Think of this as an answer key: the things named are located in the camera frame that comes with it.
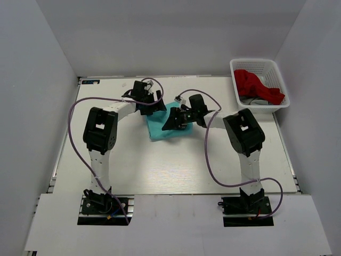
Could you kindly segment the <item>teal t shirt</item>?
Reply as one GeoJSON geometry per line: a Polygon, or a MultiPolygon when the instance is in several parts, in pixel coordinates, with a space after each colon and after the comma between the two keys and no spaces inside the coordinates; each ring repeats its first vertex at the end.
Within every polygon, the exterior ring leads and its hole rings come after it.
{"type": "Polygon", "coordinates": [[[179,107],[180,104],[173,101],[165,105],[166,111],[157,111],[152,115],[146,116],[147,128],[149,131],[149,138],[152,141],[166,140],[174,137],[191,135],[193,131],[193,124],[190,123],[184,130],[166,130],[163,131],[162,127],[169,118],[170,110],[172,107],[179,107]]]}

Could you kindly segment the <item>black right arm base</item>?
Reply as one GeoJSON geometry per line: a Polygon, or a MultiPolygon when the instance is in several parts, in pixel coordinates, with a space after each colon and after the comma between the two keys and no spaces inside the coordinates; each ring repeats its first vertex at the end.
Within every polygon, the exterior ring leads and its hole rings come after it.
{"type": "Polygon", "coordinates": [[[271,227],[274,225],[270,200],[264,189],[247,195],[242,189],[240,195],[222,197],[217,203],[223,211],[224,227],[271,227]]]}

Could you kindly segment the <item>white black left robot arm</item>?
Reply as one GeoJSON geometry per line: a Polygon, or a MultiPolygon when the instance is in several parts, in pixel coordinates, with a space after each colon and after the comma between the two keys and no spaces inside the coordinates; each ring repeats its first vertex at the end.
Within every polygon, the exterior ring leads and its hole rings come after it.
{"type": "Polygon", "coordinates": [[[90,109],[83,141],[88,149],[91,162],[91,184],[89,190],[96,194],[94,206],[102,213],[112,208],[112,199],[104,195],[111,190],[109,180],[109,156],[117,141],[118,122],[124,117],[139,112],[142,116],[151,116],[157,111],[166,111],[163,102],[164,90],[161,87],[155,93],[151,91],[154,78],[135,81],[133,88],[125,92],[113,104],[90,109]]]}

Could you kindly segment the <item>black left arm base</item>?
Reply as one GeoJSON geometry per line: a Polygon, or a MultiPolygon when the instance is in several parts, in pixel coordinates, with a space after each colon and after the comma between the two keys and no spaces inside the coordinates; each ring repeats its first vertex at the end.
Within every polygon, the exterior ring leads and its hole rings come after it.
{"type": "Polygon", "coordinates": [[[79,226],[128,226],[133,216],[134,198],[97,194],[85,189],[80,203],[79,226]]]}

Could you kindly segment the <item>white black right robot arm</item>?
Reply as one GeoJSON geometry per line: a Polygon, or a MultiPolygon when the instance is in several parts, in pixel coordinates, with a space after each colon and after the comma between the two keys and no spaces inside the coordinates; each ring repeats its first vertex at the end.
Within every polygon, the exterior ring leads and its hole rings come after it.
{"type": "Polygon", "coordinates": [[[264,197],[261,184],[259,157],[265,133],[261,129],[254,115],[249,109],[242,109],[233,115],[220,116],[219,110],[209,110],[202,95],[195,94],[189,97],[190,107],[183,104],[183,98],[177,96],[175,101],[179,107],[172,107],[170,114],[162,127],[163,131],[183,130],[189,123],[197,123],[206,129],[204,140],[205,161],[212,179],[220,186],[239,187],[241,208],[252,213],[260,206],[260,199],[264,197]],[[231,146],[238,154],[240,161],[241,183],[226,185],[219,182],[213,175],[208,158],[208,135],[210,128],[225,129],[231,146]]]}

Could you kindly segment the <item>dark label sticker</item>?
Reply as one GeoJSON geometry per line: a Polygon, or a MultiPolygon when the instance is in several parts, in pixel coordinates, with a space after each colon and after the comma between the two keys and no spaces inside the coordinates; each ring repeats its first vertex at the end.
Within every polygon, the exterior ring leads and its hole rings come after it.
{"type": "Polygon", "coordinates": [[[100,83],[99,79],[82,80],[82,84],[85,84],[85,85],[93,85],[93,84],[99,84],[99,83],[100,83]]]}

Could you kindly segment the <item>grey t shirt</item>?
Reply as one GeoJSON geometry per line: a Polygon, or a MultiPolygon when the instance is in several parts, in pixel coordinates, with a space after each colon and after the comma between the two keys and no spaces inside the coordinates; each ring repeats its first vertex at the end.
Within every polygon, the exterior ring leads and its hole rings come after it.
{"type": "Polygon", "coordinates": [[[272,103],[264,100],[260,97],[240,97],[240,102],[244,105],[251,105],[251,106],[268,106],[272,105],[272,103]]]}

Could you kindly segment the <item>red t shirt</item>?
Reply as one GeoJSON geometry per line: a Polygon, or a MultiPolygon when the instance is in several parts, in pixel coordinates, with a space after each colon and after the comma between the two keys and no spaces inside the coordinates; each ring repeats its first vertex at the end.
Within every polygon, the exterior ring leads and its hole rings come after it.
{"type": "Polygon", "coordinates": [[[253,73],[237,69],[233,74],[240,98],[260,98],[273,105],[280,105],[285,98],[279,88],[266,87],[253,73]]]}

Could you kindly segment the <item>white plastic basket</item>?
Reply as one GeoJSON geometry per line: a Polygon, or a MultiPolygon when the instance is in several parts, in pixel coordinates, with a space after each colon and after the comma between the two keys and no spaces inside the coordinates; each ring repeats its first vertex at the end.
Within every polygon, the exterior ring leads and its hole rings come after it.
{"type": "Polygon", "coordinates": [[[252,113],[274,113],[279,109],[287,108],[290,106],[289,95],[286,85],[281,76],[277,64],[270,59],[262,58],[239,58],[230,61],[230,71],[232,76],[232,83],[236,95],[238,109],[248,108],[252,113]],[[240,101],[237,91],[236,78],[234,71],[243,69],[255,74],[262,84],[270,89],[279,89],[285,95],[284,99],[279,105],[246,105],[240,101]]]}

